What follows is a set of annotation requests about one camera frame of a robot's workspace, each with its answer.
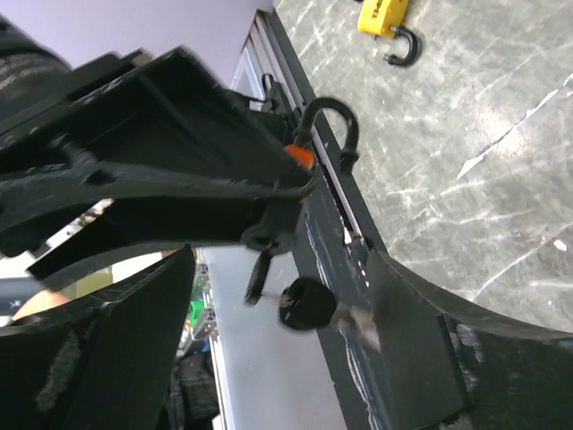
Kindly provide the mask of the orange padlock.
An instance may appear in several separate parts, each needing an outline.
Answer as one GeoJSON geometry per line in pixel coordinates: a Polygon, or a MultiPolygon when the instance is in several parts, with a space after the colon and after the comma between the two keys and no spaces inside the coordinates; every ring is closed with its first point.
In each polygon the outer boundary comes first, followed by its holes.
{"type": "Polygon", "coordinates": [[[318,151],[318,142],[327,148],[326,118],[322,110],[332,110],[342,119],[346,127],[343,146],[338,146],[339,171],[350,175],[355,163],[359,160],[358,142],[360,127],[354,110],[340,99],[318,97],[305,106],[298,126],[293,133],[293,142],[285,147],[285,151],[303,168],[312,170],[315,156],[312,151],[318,151]]]}

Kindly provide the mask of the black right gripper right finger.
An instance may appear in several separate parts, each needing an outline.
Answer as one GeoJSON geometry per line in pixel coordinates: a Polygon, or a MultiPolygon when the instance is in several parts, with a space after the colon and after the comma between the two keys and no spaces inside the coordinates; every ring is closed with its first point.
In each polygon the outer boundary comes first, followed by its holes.
{"type": "Polygon", "coordinates": [[[572,337],[494,313],[369,254],[392,429],[569,429],[572,337]]]}

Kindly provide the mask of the black head key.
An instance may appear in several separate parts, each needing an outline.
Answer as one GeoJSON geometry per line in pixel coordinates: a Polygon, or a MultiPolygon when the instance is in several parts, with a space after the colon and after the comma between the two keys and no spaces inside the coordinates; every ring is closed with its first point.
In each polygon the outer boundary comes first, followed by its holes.
{"type": "Polygon", "coordinates": [[[244,296],[247,305],[254,306],[261,299],[269,298],[278,304],[278,319],[290,330],[347,330],[372,349],[381,349],[373,313],[343,303],[319,279],[302,276],[279,294],[264,292],[271,261],[270,252],[263,251],[259,254],[244,296]]]}

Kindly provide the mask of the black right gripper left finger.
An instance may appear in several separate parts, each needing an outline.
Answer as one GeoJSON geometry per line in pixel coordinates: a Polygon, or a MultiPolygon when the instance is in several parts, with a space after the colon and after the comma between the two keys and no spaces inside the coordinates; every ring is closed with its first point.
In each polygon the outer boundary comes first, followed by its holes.
{"type": "Polygon", "coordinates": [[[192,293],[184,247],[2,328],[3,429],[153,429],[192,293]]]}

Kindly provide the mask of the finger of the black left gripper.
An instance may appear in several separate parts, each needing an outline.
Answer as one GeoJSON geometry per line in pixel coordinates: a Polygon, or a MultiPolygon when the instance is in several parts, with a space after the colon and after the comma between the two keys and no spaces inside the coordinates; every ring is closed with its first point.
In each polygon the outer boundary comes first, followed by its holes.
{"type": "Polygon", "coordinates": [[[3,173],[82,162],[265,188],[305,188],[312,178],[183,48],[143,65],[108,54],[3,99],[3,173]]]}
{"type": "Polygon", "coordinates": [[[83,278],[116,262],[143,254],[191,247],[245,245],[271,256],[296,243],[303,200],[315,186],[311,176],[301,188],[216,190],[210,195],[122,197],[119,185],[90,189],[66,169],[29,169],[1,177],[1,230],[40,219],[42,226],[59,211],[112,199],[102,215],[32,264],[35,278],[83,278]]]}

